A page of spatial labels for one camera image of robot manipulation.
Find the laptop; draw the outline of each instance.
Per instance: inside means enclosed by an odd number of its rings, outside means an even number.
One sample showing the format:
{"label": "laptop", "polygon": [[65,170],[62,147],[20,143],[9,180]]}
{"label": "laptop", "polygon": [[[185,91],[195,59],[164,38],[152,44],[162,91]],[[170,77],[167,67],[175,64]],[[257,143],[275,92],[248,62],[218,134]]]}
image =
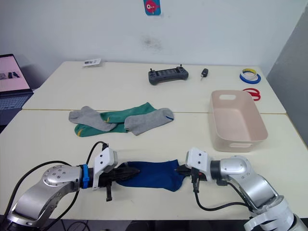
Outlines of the laptop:
{"label": "laptop", "polygon": [[0,55],[0,125],[8,125],[32,94],[14,55]]}

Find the laptop screen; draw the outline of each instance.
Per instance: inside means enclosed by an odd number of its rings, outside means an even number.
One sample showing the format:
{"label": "laptop screen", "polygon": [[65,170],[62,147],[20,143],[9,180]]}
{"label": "laptop screen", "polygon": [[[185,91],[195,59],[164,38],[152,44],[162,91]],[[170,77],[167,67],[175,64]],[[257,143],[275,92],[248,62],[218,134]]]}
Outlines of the laptop screen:
{"label": "laptop screen", "polygon": [[13,55],[0,56],[0,92],[30,89]]}

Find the laptop keyboard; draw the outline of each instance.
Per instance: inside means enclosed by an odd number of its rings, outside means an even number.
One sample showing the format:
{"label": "laptop keyboard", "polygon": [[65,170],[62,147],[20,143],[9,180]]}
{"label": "laptop keyboard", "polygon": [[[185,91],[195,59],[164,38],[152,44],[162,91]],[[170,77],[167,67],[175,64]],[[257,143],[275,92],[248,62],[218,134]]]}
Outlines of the laptop keyboard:
{"label": "laptop keyboard", "polygon": [[0,99],[0,110],[21,108],[29,96]]}

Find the game controller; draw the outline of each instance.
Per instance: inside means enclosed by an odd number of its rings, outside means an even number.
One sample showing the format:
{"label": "game controller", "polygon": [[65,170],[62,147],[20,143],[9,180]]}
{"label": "game controller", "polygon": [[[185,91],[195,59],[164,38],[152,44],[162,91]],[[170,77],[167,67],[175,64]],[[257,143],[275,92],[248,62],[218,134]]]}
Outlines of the game controller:
{"label": "game controller", "polygon": [[161,71],[155,71],[151,69],[149,71],[149,82],[152,85],[178,79],[187,80],[187,78],[188,78],[188,72],[184,69],[184,67],[182,67],[182,64],[173,69],[167,69]]}

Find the blue tape roll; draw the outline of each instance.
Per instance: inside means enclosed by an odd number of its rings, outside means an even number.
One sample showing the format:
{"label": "blue tape roll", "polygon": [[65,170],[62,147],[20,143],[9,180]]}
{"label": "blue tape roll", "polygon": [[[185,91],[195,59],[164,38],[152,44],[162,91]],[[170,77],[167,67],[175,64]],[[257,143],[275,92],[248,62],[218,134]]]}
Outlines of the blue tape roll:
{"label": "blue tape roll", "polygon": [[246,79],[244,76],[242,76],[242,74],[240,74],[240,79],[245,82],[245,83],[249,83],[249,84],[256,84],[259,83],[261,81],[261,76],[259,74],[257,74],[257,79],[256,80],[248,80]]}
{"label": "blue tape roll", "polygon": [[88,165],[86,165],[86,164],[82,165],[82,169],[83,169],[82,188],[87,189],[88,188],[88,182],[90,181],[89,172],[88,172]]}

